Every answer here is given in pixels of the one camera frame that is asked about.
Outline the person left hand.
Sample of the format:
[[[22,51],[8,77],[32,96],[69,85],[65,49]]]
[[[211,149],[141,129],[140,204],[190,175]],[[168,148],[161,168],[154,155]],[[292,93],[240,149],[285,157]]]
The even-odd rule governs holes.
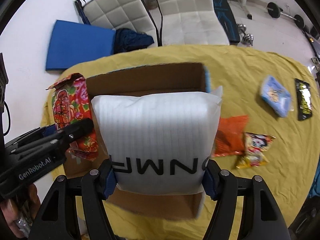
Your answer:
[[[29,197],[31,200],[31,204],[29,205],[30,214],[33,218],[35,218],[41,205],[35,184],[31,184],[29,186]],[[15,220],[18,219],[19,214],[16,204],[12,200],[7,199],[1,203],[1,210],[9,228],[12,230],[14,235],[17,238],[23,238],[24,234],[15,223]]]

